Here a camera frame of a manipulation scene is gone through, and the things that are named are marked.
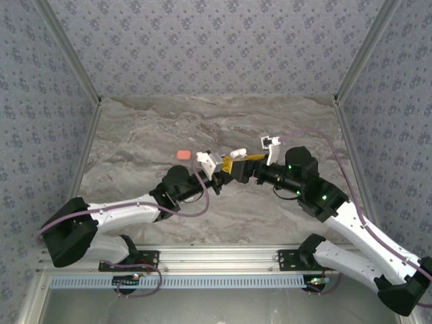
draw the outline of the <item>black mounting bracket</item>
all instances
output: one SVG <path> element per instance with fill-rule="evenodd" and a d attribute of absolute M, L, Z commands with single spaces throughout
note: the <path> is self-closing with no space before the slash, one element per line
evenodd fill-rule
<path fill-rule="evenodd" d="M 132 263 L 123 263 L 121 262 L 121 265 L 127 265 L 127 264 L 137 264 L 137 263 L 145 263 L 146 265 L 152 265 L 154 267 L 158 267 L 159 265 L 159 257 L 161 253 L 157 250 L 139 250 L 138 255 L 135 256 L 134 261 Z M 151 272 L 152 269 L 149 268 L 119 268 L 110 266 L 107 263 L 101 261 L 99 262 L 99 271 L 100 272 Z"/>
<path fill-rule="evenodd" d="M 114 288 L 115 292 L 117 292 L 117 287 L 118 285 L 121 284 L 122 286 L 131 286 L 131 287 L 135 287 L 138 286 L 140 284 L 140 279 L 134 279 L 133 275 L 116 275 L 113 277 L 113 279 L 111 280 L 111 285 Z M 123 295 L 128 295 L 131 294 L 132 292 L 134 292 L 136 289 L 130 289 L 130 288 L 119 288 L 119 292 L 120 294 Z"/>
<path fill-rule="evenodd" d="M 315 260 L 311 265 L 306 265 L 300 258 L 298 250 L 278 250 L 277 262 L 280 271 L 326 271 L 331 270 L 320 266 Z"/>

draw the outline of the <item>pink eraser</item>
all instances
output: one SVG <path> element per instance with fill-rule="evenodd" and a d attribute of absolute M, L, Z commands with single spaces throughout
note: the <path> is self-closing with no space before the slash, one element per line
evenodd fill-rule
<path fill-rule="evenodd" d="M 177 160 L 189 161 L 192 158 L 192 152 L 189 150 L 178 150 Z"/>

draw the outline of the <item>gray marble table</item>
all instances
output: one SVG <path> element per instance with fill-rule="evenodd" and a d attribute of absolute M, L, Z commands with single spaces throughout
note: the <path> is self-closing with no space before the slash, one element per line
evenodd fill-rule
<path fill-rule="evenodd" d="M 318 128 L 334 141 L 352 181 L 354 172 L 328 98 L 303 97 L 161 97 L 103 99 L 101 118 L 79 195 L 87 202 L 108 203 L 152 190 L 166 171 L 179 163 L 179 149 L 229 153 L 245 147 L 261 153 L 260 136 L 283 136 Z M 285 142 L 284 152 L 306 146 L 319 160 L 322 177 L 348 193 L 327 143 L 316 134 Z M 183 204 L 182 212 L 200 211 L 205 199 Z M 219 196 L 211 192 L 209 211 L 194 219 L 173 216 L 152 224 L 136 224 L 113 234 L 135 243 L 301 243 L 311 233 L 335 243 L 347 240 L 302 212 L 294 201 L 276 197 L 270 185 L 232 182 Z"/>

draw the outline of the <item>patterned wallpaper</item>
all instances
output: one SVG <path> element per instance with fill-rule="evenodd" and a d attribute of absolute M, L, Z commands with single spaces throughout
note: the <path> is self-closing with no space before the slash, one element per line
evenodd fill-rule
<path fill-rule="evenodd" d="M 382 0 L 50 0 L 102 97 L 333 94 Z"/>
<path fill-rule="evenodd" d="M 15 323 L 34 233 L 65 201 L 93 107 L 31 0 L 0 1 L 0 323 Z"/>
<path fill-rule="evenodd" d="M 383 229 L 421 257 L 432 256 L 431 86 L 432 3 L 404 1 L 343 106 Z"/>

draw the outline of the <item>purple cable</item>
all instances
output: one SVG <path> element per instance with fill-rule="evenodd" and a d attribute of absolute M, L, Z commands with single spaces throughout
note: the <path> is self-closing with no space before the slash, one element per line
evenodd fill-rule
<path fill-rule="evenodd" d="M 320 289 L 318 289 L 317 287 L 314 287 L 312 285 L 306 285 L 306 286 L 308 288 L 311 288 L 311 289 L 317 291 L 317 292 L 310 292 L 311 294 L 324 296 L 324 295 L 331 294 L 332 292 L 334 292 L 335 290 L 337 290 L 339 288 L 340 284 L 342 283 L 343 278 L 344 278 L 344 274 L 340 273 L 339 277 L 338 277 L 338 279 L 337 279 L 337 281 L 335 283 L 335 285 L 333 287 L 331 287 L 330 289 L 324 291 L 324 292 L 320 291 Z"/>
<path fill-rule="evenodd" d="M 294 132 L 290 135 L 284 136 L 282 138 L 280 138 L 279 140 L 281 142 L 291 138 L 291 137 L 295 137 L 297 135 L 303 134 L 303 133 L 317 133 L 320 134 L 322 137 L 324 137 L 324 139 L 327 141 L 327 143 L 329 143 L 329 146 L 331 147 L 331 150 L 333 151 L 333 155 L 336 158 L 336 162 L 339 165 L 339 168 L 342 171 L 342 174 L 344 175 L 344 178 L 346 180 L 346 183 L 348 185 L 348 188 L 350 189 L 350 193 L 352 196 L 352 201 L 354 203 L 354 206 L 356 207 L 356 211 L 357 211 L 357 215 L 358 218 L 360 219 L 360 222 L 362 223 L 362 225 L 366 224 L 365 218 L 363 217 L 362 214 L 362 210 L 360 208 L 360 203 L 357 199 L 357 195 L 354 192 L 354 187 L 351 184 L 351 181 L 348 177 L 348 174 L 346 173 L 345 167 L 342 165 L 342 162 L 340 161 L 339 155 L 336 152 L 336 148 L 334 147 L 330 137 L 328 137 L 328 135 L 326 135 L 326 133 L 320 131 L 320 130 L 316 130 L 316 129 L 307 129 L 307 130 L 298 130 L 297 132 Z M 429 275 L 425 270 L 421 269 L 418 265 L 414 264 L 412 261 L 408 261 L 406 262 L 406 258 L 402 255 L 400 255 L 397 251 L 393 250 L 393 248 L 391 248 L 390 246 L 388 246 L 381 238 L 378 237 L 377 234 L 375 234 L 373 232 L 373 230 L 371 230 L 369 228 L 369 226 L 365 226 L 364 227 L 367 232 L 378 242 L 380 243 L 380 245 L 382 245 L 387 251 L 389 251 L 390 253 L 392 253 L 395 257 L 397 257 L 398 259 L 400 259 L 401 261 L 404 261 L 405 263 L 407 263 L 408 265 L 410 265 L 411 267 L 413 267 L 414 269 L 416 269 L 418 272 L 420 272 L 422 275 L 424 275 L 429 281 L 432 281 L 432 275 Z M 432 308 L 432 305 L 426 305 L 426 304 L 418 304 L 421 307 L 426 307 L 426 308 Z"/>
<path fill-rule="evenodd" d="M 117 293 L 119 294 L 119 297 L 124 297 L 124 298 L 142 298 L 142 297 L 148 297 L 151 296 L 153 294 L 156 294 L 160 289 L 161 289 L 161 285 L 162 285 L 162 273 L 160 272 L 160 270 L 152 265 L 146 265 L 145 263 L 139 263 L 137 265 L 116 265 L 115 263 L 109 262 L 109 261 L 101 261 L 101 262 L 105 262 L 106 264 L 110 265 L 111 267 L 116 267 L 116 268 L 124 268 L 124 269 L 129 269 L 129 268 L 137 268 L 137 267 L 142 267 L 142 268 L 148 268 L 148 269 L 152 269 L 154 271 L 157 272 L 157 274 L 159 275 L 159 281 L 157 283 L 157 286 L 155 289 L 151 290 L 150 292 L 146 292 L 144 294 L 137 294 L 137 295 L 125 295 L 122 294 L 120 292 L 120 286 L 124 283 L 124 280 L 121 280 L 119 282 L 119 284 L 117 285 L 117 288 L 115 290 L 117 290 Z"/>
<path fill-rule="evenodd" d="M 162 211 L 166 211 L 167 213 L 170 213 L 172 215 L 176 215 L 176 216 L 180 216 L 180 217 L 198 217 L 201 216 L 203 214 L 205 214 L 208 210 L 209 210 L 209 206 L 210 206 L 210 196 L 209 196 L 209 192 L 207 191 L 207 188 L 203 182 L 203 179 L 201 179 L 201 177 L 199 176 L 198 172 L 195 169 L 195 159 L 192 160 L 191 163 L 191 167 L 192 170 L 194 172 L 194 175 L 196 176 L 196 179 L 198 179 L 198 182 L 200 183 L 202 189 L 204 190 L 204 195 L 205 195 L 205 207 L 202 211 L 200 211 L 199 213 L 196 214 L 182 214 L 182 213 L 178 213 L 176 211 L 171 211 L 168 208 L 165 208 L 163 206 L 160 206 L 158 204 L 154 204 L 152 202 L 139 202 L 139 207 L 141 206 L 150 206 L 150 207 L 155 207 L 158 208 Z M 103 207 L 103 208 L 98 208 L 98 209 L 90 209 L 87 211 L 78 211 L 76 213 L 72 213 L 69 215 L 65 215 L 63 217 L 60 217 L 59 219 L 56 219 L 55 221 L 52 221 L 50 224 L 42 227 L 36 234 L 36 237 L 39 238 L 42 236 L 43 233 L 45 233 L 47 230 L 49 230 L 50 228 L 68 220 L 71 218 L 75 218 L 78 216 L 83 216 L 83 215 L 87 215 L 87 214 L 92 214 L 92 213 L 99 213 L 100 211 L 111 211 L 113 209 L 119 209 L 119 208 L 124 208 L 124 207 L 132 207 L 135 206 L 137 207 L 137 202 L 126 202 L 124 204 L 118 204 L 118 205 L 113 205 L 113 206 L 108 206 L 108 207 Z"/>

